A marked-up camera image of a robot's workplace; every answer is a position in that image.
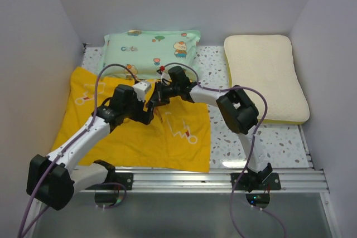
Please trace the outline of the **cream yellow-edged pillow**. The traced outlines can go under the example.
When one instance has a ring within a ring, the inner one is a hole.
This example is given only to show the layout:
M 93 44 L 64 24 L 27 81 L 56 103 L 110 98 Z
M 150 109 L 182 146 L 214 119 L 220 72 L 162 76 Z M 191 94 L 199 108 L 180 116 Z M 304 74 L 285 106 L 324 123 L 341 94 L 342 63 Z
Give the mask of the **cream yellow-edged pillow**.
M 283 35 L 233 35 L 224 41 L 230 85 L 247 94 L 265 123 L 299 125 L 308 121 L 308 102 L 298 81 L 291 41 Z

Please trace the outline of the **yellow pillowcase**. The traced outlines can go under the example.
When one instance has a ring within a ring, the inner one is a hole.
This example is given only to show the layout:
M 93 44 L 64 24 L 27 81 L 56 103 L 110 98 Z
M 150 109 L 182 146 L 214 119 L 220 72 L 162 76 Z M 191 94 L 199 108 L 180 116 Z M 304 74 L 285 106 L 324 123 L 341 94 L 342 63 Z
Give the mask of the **yellow pillowcase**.
M 74 135 L 94 110 L 96 75 L 78 67 L 71 74 L 66 112 L 53 149 Z M 179 97 L 154 111 L 149 125 L 125 119 L 79 162 L 81 166 L 103 160 L 114 166 L 173 168 L 208 172 L 210 120 L 205 104 Z

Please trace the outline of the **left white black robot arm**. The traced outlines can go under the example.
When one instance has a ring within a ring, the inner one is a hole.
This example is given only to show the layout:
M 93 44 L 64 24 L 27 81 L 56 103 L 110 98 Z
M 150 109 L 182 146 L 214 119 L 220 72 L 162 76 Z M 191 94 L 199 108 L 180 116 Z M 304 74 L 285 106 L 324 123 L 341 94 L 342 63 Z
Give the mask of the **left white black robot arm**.
M 55 210 L 63 209 L 73 195 L 96 184 L 103 189 L 115 185 L 113 165 L 95 161 L 76 169 L 80 160 L 124 119 L 148 123 L 152 109 L 144 110 L 151 84 L 118 85 L 112 97 L 95 108 L 87 122 L 67 142 L 47 156 L 36 155 L 30 161 L 26 192 Z

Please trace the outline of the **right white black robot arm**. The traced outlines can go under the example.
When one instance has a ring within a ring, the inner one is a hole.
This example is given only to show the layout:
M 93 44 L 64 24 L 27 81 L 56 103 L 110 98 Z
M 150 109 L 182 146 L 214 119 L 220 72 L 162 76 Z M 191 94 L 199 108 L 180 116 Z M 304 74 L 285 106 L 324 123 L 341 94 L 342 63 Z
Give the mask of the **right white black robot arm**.
M 236 179 L 237 185 L 248 192 L 264 189 L 273 168 L 257 138 L 261 125 L 259 111 L 244 89 L 240 86 L 220 90 L 206 88 L 191 81 L 181 66 L 170 68 L 168 75 L 169 80 L 155 83 L 147 106 L 167 105 L 171 98 L 179 96 L 183 101 L 217 107 L 226 126 L 238 135 L 247 156 L 247 172 L 241 173 L 241 179 Z

